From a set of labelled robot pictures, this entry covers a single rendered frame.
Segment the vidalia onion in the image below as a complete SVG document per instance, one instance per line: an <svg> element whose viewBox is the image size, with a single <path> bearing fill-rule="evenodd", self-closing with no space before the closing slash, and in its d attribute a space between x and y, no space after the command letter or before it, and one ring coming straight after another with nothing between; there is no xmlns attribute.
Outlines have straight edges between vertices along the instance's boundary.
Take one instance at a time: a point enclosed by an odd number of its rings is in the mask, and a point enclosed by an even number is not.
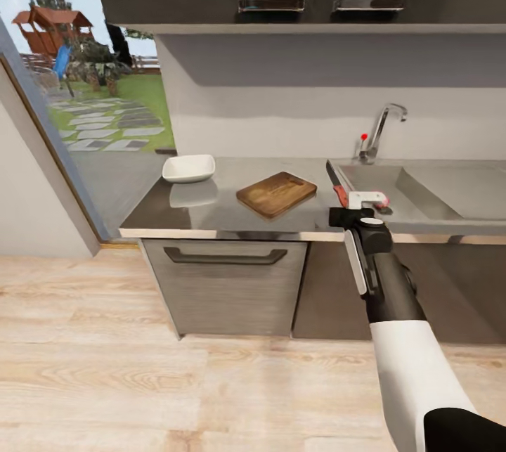
<svg viewBox="0 0 506 452"><path fill-rule="evenodd" d="M376 208L380 208L380 209L386 209L388 206L389 206L389 203L390 203L390 199L385 195L386 197L386 200L384 202L381 202L381 203L373 203L373 205L376 207Z"/></svg>

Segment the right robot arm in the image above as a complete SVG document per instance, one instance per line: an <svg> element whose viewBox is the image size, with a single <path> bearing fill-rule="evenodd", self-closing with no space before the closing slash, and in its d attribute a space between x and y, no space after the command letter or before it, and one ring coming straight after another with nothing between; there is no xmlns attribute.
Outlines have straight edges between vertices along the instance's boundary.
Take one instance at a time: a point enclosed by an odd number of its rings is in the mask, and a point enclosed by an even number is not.
<svg viewBox="0 0 506 452"><path fill-rule="evenodd" d="M449 366L416 299L413 272L392 253L385 222L363 203L383 193L348 192L329 209L366 301L384 419L398 452L506 452L506 426L483 418Z"/></svg>

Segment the cutting board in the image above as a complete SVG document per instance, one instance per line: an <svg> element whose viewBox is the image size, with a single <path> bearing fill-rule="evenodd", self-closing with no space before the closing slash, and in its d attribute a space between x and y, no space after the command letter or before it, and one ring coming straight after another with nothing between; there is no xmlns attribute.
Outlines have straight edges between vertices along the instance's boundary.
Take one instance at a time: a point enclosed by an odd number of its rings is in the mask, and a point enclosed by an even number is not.
<svg viewBox="0 0 506 452"><path fill-rule="evenodd" d="M266 218L273 218L315 193L316 189L313 183L281 172L238 191L236 198Z"/></svg>

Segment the parer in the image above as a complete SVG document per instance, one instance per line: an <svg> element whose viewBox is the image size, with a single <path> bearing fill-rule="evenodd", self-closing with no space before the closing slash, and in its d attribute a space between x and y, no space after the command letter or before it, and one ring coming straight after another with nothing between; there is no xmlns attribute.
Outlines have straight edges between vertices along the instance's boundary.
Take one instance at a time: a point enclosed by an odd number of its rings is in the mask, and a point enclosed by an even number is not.
<svg viewBox="0 0 506 452"><path fill-rule="evenodd" d="M333 188L335 189L335 191L338 194L339 201L341 202L341 206L346 207L349 204L349 201L347 200L348 194L345 191L345 189L343 188L341 182L338 180L333 167L329 163L329 160L327 160L327 162L326 162L326 168L327 168L327 172L330 176Z"/></svg>

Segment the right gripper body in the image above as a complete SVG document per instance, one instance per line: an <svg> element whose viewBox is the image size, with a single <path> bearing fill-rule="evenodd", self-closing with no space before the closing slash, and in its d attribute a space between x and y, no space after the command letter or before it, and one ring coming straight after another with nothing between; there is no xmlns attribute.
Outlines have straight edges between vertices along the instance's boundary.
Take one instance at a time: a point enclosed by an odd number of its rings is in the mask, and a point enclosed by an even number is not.
<svg viewBox="0 0 506 452"><path fill-rule="evenodd" d="M352 217L352 215L372 215L375 216L375 211L372 208L361 209L347 209L346 207L331 207L329 209L329 225L330 227L344 227L345 222Z"/></svg>

